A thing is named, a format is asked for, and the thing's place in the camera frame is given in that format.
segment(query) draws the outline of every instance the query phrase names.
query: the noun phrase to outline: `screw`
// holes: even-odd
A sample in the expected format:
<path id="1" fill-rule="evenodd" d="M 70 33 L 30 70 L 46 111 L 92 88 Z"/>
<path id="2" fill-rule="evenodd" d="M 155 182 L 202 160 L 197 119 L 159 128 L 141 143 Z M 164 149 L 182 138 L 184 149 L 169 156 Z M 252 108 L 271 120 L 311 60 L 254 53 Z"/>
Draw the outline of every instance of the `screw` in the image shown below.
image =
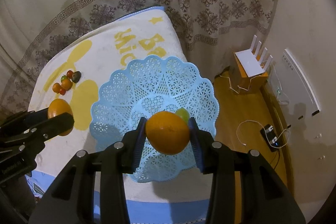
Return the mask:
<path id="1" fill-rule="evenodd" d="M 220 142 L 213 142 L 211 145 L 212 145 L 213 148 L 221 148 L 222 147 L 222 144 Z"/>
<path id="2" fill-rule="evenodd" d="M 116 142 L 113 146 L 116 149 L 120 149 L 124 147 L 124 144 L 122 142 Z"/>
<path id="3" fill-rule="evenodd" d="M 260 155 L 259 151 L 258 150 L 255 150 L 255 149 L 252 149 L 250 151 L 251 155 L 254 156 L 254 157 L 258 157 Z"/>
<path id="4" fill-rule="evenodd" d="M 86 155 L 86 151 L 85 150 L 79 150 L 77 153 L 76 153 L 76 156 L 78 158 L 81 158 L 81 157 L 84 157 Z"/>

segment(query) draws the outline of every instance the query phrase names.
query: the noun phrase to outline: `orange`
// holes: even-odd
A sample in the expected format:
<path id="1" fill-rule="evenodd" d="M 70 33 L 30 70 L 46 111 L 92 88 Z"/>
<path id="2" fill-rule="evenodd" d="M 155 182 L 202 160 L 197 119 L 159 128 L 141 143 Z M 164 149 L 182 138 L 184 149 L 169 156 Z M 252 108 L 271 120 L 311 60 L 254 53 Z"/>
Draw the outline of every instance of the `orange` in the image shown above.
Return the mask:
<path id="1" fill-rule="evenodd" d="M 181 152 L 190 139 L 185 121 L 168 111 L 157 112 L 148 119 L 146 135 L 152 147 L 166 155 Z"/>
<path id="2" fill-rule="evenodd" d="M 63 99 L 55 99 L 53 100 L 48 108 L 48 119 L 53 118 L 57 115 L 60 115 L 64 112 L 68 112 L 71 115 L 73 115 L 72 110 L 70 105 L 67 103 L 66 100 Z M 73 129 L 73 127 L 67 131 L 64 131 L 63 133 L 60 134 L 60 136 L 66 136 L 68 135 L 71 130 Z"/>

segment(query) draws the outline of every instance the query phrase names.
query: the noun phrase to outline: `black cable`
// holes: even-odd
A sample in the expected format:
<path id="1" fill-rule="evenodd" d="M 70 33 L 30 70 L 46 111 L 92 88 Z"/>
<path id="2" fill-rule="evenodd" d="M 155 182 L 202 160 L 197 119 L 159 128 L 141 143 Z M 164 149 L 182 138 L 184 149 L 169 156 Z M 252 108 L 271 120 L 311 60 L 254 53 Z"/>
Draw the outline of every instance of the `black cable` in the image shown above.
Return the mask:
<path id="1" fill-rule="evenodd" d="M 272 162 L 274 161 L 274 159 L 277 155 L 278 155 L 278 150 L 275 152 L 275 155 L 274 155 L 273 159 L 271 160 L 271 162 L 269 164 L 272 164 Z"/>
<path id="2" fill-rule="evenodd" d="M 279 151 L 279 158 L 278 158 L 277 164 L 276 164 L 275 167 L 273 168 L 274 170 L 275 170 L 275 168 L 277 168 L 278 163 L 279 163 L 279 161 L 280 161 L 280 150 L 278 149 L 278 151 Z"/>

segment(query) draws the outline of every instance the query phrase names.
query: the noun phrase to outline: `white cable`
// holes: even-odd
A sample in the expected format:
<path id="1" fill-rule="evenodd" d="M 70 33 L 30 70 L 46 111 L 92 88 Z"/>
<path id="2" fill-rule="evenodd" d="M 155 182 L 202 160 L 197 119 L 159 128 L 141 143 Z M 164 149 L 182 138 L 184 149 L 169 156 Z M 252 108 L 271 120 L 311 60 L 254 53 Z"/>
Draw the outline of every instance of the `white cable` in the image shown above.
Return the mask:
<path id="1" fill-rule="evenodd" d="M 252 77 L 252 78 L 250 79 L 250 83 L 249 83 L 249 87 L 248 87 L 248 89 L 241 88 L 240 86 L 237 86 L 237 87 L 238 87 L 238 90 L 239 90 L 239 89 L 242 89 L 242 90 L 249 91 L 249 90 L 250 90 L 250 85 L 251 85 L 251 81 L 252 81 L 252 79 L 253 79 L 253 78 L 256 78 L 257 76 L 258 76 L 258 75 L 254 76 L 254 77 Z M 230 89 L 233 90 L 234 92 L 240 94 L 238 91 L 236 91 L 236 90 L 234 90 L 234 89 L 232 88 L 230 77 L 224 77 L 224 76 L 222 76 L 222 75 L 220 75 L 220 77 L 222 77 L 222 78 L 228 78 L 228 79 L 229 79 L 229 83 L 230 83 Z"/>
<path id="2" fill-rule="evenodd" d="M 237 136 L 238 141 L 239 141 L 242 145 L 244 145 L 244 146 L 246 146 L 246 143 L 241 142 L 241 140 L 239 139 L 239 137 L 238 137 L 238 129 L 239 129 L 239 127 L 240 127 L 243 123 L 245 123 L 245 122 L 256 122 L 257 124 L 259 124 L 259 125 L 261 126 L 261 128 L 264 128 L 264 126 L 263 126 L 260 122 L 257 122 L 257 121 L 254 121 L 254 120 L 246 120 L 246 121 L 241 122 L 241 123 L 238 125 L 238 127 L 237 127 L 237 130 L 236 130 L 236 136 Z M 288 132 L 289 132 L 289 134 L 288 134 L 288 139 L 287 139 L 287 142 L 286 142 L 284 145 L 280 146 L 280 147 L 276 147 L 276 146 L 271 145 L 271 143 L 270 143 L 269 140 L 268 140 L 267 134 L 265 133 L 265 136 L 266 136 L 266 139 L 267 139 L 269 145 L 270 145 L 271 147 L 274 147 L 274 148 L 277 148 L 277 149 L 280 149 L 280 148 L 284 147 L 284 146 L 289 142 L 289 138 L 290 138 L 290 136 L 291 136 L 291 132 L 286 128 L 286 129 L 284 129 L 284 130 L 281 132 L 280 136 L 277 137 L 277 139 L 280 139 L 281 135 L 282 135 L 285 131 L 288 131 Z"/>
<path id="3" fill-rule="evenodd" d="M 282 89 L 282 85 L 281 85 L 280 79 L 279 79 L 279 77 L 278 77 L 277 70 L 275 69 L 275 66 L 273 65 L 273 63 L 271 63 L 271 64 L 272 64 L 272 66 L 273 66 L 274 73 L 275 73 L 276 77 L 278 78 L 278 82 L 279 82 L 279 85 L 280 85 L 281 92 L 287 97 L 288 102 L 284 102 L 284 101 L 281 101 L 281 100 L 279 99 L 279 93 L 280 93 L 279 91 L 277 92 L 277 100 L 278 100 L 278 102 L 280 103 L 280 105 L 289 105 L 289 103 L 290 103 L 289 98 L 288 98 L 288 96 L 286 95 L 286 93 L 284 93 L 284 90 Z"/>

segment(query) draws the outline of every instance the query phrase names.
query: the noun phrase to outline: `charging cable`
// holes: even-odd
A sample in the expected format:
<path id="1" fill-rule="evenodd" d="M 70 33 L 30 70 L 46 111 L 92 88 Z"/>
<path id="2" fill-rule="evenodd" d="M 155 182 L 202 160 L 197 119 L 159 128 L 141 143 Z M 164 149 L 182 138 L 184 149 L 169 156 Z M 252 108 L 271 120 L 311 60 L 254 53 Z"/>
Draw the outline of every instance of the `charging cable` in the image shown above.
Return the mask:
<path id="1" fill-rule="evenodd" d="M 263 126 L 260 122 L 257 122 L 257 121 L 254 121 L 254 120 L 246 120 L 246 121 L 241 122 L 241 123 L 238 125 L 238 127 L 237 127 L 237 130 L 236 130 L 236 136 L 237 136 L 238 141 L 239 141 L 242 145 L 244 145 L 244 146 L 246 146 L 247 144 L 246 144 L 246 143 L 243 143 L 243 142 L 239 139 L 239 137 L 238 137 L 238 129 L 240 128 L 240 126 L 241 126 L 243 123 L 246 123 L 246 122 L 256 122 L 257 124 L 259 124 L 259 125 L 261 126 L 261 128 L 264 128 L 264 126 Z M 288 131 L 288 132 L 289 132 L 287 142 L 286 142 L 284 145 L 280 146 L 280 147 L 273 146 L 273 143 L 275 143 L 275 142 L 281 137 L 281 135 L 282 135 L 285 131 Z M 284 130 L 281 132 L 281 134 L 280 134 L 279 137 L 275 137 L 275 138 L 272 139 L 271 141 L 268 139 L 267 134 L 266 134 L 266 131 L 265 131 L 265 136 L 266 136 L 266 139 L 267 139 L 267 141 L 268 141 L 268 143 L 269 143 L 269 145 L 270 145 L 271 147 L 280 149 L 280 148 L 284 147 L 284 146 L 289 142 L 289 138 L 290 138 L 290 136 L 291 136 L 291 132 L 286 128 L 286 129 L 284 129 Z"/>
<path id="2" fill-rule="evenodd" d="M 225 76 L 220 75 L 220 77 L 222 77 L 222 78 L 228 78 L 228 79 L 229 79 L 230 89 L 233 90 L 233 91 L 234 91 L 235 93 L 237 93 L 237 94 L 240 94 L 240 92 L 239 92 L 240 89 L 249 91 L 249 90 L 250 90 L 250 85 L 251 85 L 251 81 L 252 81 L 252 79 L 253 79 L 253 78 L 256 78 L 257 76 L 254 76 L 254 77 L 252 77 L 252 78 L 250 79 L 250 83 L 249 83 L 249 86 L 248 86 L 247 89 L 245 89 L 245 88 L 241 88 L 240 86 L 237 86 L 237 87 L 238 87 L 238 91 L 237 91 L 237 90 L 235 90 L 235 89 L 232 87 L 230 77 L 225 77 Z"/>
<path id="3" fill-rule="evenodd" d="M 271 64 L 272 64 L 272 66 L 273 66 L 273 70 L 274 70 L 275 76 L 278 78 L 278 82 L 279 82 L 279 86 L 280 86 L 280 87 L 278 88 L 278 90 L 277 90 L 277 100 L 278 100 L 278 102 L 279 102 L 280 105 L 289 105 L 289 103 L 290 103 L 289 98 L 288 98 L 288 96 L 286 95 L 286 93 L 284 93 L 284 91 L 283 91 L 283 89 L 282 89 L 282 85 L 281 85 L 280 79 L 279 79 L 279 77 L 278 77 L 277 70 L 275 69 L 275 66 L 273 65 L 273 63 L 271 63 Z M 281 101 L 281 100 L 279 99 L 279 95 L 280 95 L 281 93 L 282 93 L 283 95 L 286 96 L 286 98 L 287 98 L 288 101 Z"/>

